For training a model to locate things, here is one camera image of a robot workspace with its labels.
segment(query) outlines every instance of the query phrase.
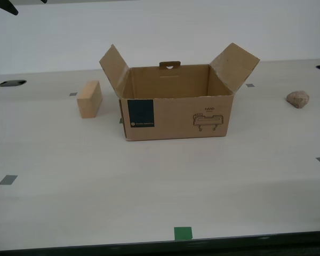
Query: printed diagram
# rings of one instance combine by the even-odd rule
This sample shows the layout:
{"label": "printed diagram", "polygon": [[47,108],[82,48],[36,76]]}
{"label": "printed diagram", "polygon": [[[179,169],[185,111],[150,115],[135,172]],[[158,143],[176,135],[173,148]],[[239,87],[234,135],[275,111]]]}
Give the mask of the printed diagram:
{"label": "printed diagram", "polygon": [[198,126],[200,132],[203,130],[203,125],[213,125],[212,130],[215,131],[217,126],[221,124],[223,124],[223,116],[221,115],[203,116],[203,114],[195,114],[193,116],[193,125]]}

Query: rock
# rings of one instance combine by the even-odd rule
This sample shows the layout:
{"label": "rock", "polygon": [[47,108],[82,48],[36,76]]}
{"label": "rock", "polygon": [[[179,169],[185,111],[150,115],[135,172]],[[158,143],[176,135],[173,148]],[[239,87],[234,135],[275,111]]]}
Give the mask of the rock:
{"label": "rock", "polygon": [[303,108],[309,102],[309,95],[305,91],[296,91],[287,95],[287,101],[296,108]]}

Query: white table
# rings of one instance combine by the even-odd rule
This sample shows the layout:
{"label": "white table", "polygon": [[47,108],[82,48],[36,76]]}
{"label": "white table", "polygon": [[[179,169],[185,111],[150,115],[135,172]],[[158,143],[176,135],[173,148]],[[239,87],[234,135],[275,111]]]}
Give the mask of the white table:
{"label": "white table", "polygon": [[[320,60],[261,62],[223,138],[127,142],[102,70],[1,75],[0,250],[320,230]],[[98,116],[76,97],[101,83]],[[285,96],[305,90],[295,109]]]}

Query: box flap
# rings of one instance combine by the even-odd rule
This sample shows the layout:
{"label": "box flap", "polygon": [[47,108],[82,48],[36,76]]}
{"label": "box flap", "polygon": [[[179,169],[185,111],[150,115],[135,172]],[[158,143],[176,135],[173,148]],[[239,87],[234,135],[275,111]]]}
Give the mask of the box flap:
{"label": "box flap", "polygon": [[100,60],[100,64],[115,93],[122,98],[129,67],[113,44]]}
{"label": "box flap", "polygon": [[235,93],[259,61],[260,59],[232,43],[210,63],[210,66],[224,85]]}

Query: open cardboard box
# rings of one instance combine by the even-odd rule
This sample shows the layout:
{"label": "open cardboard box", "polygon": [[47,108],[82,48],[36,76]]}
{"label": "open cardboard box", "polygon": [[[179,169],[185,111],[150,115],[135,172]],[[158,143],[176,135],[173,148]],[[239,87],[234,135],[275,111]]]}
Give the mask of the open cardboard box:
{"label": "open cardboard box", "polygon": [[129,68],[112,45],[100,64],[133,141],[226,136],[234,95],[259,61],[232,43],[206,65]]}

